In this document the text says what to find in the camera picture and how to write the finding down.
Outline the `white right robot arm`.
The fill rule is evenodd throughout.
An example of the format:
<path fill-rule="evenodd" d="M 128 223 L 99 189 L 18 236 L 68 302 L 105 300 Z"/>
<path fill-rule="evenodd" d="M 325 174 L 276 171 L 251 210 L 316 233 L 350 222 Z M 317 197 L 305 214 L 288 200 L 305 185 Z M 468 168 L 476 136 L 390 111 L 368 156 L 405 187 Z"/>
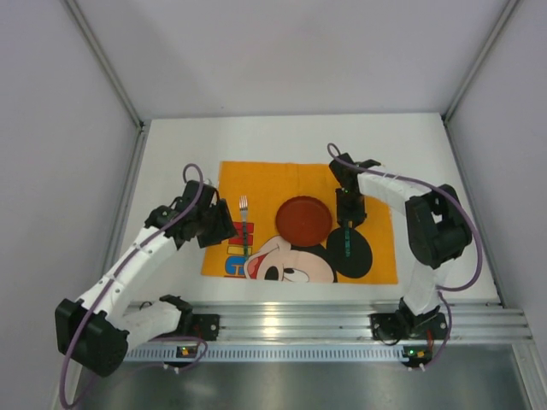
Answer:
<path fill-rule="evenodd" d="M 399 312 L 412 317 L 431 316 L 440 306 L 441 293 L 473 286 L 483 266 L 482 241 L 475 224 L 448 184 L 435 186 L 421 179 L 395 174 L 374 160 L 353 162 L 347 153 L 327 145 L 332 173 L 353 196 L 377 199 L 406 219 L 409 249 L 415 259 L 409 287 Z M 444 285 L 445 264 L 462 256 L 471 243 L 477 249 L 473 276 L 463 285 Z"/>

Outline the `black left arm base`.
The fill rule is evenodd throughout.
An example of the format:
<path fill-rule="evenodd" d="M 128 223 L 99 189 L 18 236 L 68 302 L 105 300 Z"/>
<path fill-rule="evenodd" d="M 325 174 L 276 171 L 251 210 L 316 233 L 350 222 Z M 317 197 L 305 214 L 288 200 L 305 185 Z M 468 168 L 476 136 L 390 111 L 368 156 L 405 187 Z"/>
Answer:
<path fill-rule="evenodd" d="M 183 313 L 173 337 L 198 337 L 206 342 L 217 340 L 220 331 L 220 315 L 208 313 Z"/>

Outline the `red round plate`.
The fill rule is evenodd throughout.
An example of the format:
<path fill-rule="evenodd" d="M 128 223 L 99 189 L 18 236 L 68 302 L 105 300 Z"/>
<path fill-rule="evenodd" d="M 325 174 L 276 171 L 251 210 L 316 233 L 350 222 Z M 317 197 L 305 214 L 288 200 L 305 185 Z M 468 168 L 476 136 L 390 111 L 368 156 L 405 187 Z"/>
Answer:
<path fill-rule="evenodd" d="M 326 240 L 332 230 L 332 214 L 320 199 L 294 196 L 279 207 L 275 227 L 288 243 L 311 247 Z"/>

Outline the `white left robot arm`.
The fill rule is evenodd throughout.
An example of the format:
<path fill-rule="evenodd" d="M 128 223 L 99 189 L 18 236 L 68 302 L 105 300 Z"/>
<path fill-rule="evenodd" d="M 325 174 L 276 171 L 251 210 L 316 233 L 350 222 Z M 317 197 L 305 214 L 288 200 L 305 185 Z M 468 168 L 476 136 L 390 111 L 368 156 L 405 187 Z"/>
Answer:
<path fill-rule="evenodd" d="M 126 253 L 77 300 L 55 310 L 60 353 L 99 377 L 111 375 L 126 354 L 164 335 L 191 337 L 193 307 L 165 295 L 150 307 L 128 313 L 138 290 L 185 243 L 204 249 L 235 237 L 226 200 L 210 184 L 186 183 L 174 202 L 154 209 Z"/>

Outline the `fork with teal handle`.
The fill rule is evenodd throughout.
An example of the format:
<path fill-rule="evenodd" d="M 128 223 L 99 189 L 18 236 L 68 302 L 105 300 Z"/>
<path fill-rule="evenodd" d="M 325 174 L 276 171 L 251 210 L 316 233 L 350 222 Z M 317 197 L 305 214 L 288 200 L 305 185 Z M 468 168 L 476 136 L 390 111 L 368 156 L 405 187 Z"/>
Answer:
<path fill-rule="evenodd" d="M 247 196 L 241 196 L 239 198 L 239 212 L 242 220 L 242 233 L 243 233 L 243 248 L 244 248 L 244 258 L 248 259 L 249 257 L 249 240 L 248 240 L 248 228 L 247 228 L 247 217 L 249 212 L 249 203 Z"/>

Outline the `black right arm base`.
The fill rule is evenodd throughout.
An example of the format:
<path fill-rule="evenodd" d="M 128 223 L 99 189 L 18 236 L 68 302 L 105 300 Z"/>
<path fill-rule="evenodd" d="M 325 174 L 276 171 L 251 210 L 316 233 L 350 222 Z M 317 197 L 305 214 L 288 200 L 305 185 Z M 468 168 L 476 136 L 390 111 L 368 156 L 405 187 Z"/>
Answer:
<path fill-rule="evenodd" d="M 447 319 L 440 306 L 433 310 L 414 314 L 401 298 L 392 313 L 373 313 L 370 316 L 373 340 L 394 345 L 403 340 L 434 341 L 444 339 L 449 330 Z"/>

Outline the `orange cartoon mouse towel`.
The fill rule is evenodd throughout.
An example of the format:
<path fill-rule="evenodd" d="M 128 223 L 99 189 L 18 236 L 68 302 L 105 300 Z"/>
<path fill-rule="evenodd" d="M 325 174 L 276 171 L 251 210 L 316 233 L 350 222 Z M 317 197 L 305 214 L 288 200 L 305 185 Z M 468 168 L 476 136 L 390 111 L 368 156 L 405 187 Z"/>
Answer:
<path fill-rule="evenodd" d="M 202 274 L 291 283 L 396 284 L 394 236 L 389 207 L 365 196 L 367 218 L 350 226 L 351 256 L 344 255 L 344 227 L 337 223 L 338 181 L 321 164 L 225 161 L 220 196 L 226 200 L 238 235 L 207 248 Z M 244 258 L 239 198 L 247 196 L 249 257 Z M 332 214 L 326 240 L 298 247 L 275 227 L 279 207 L 294 196 L 323 201 Z"/>

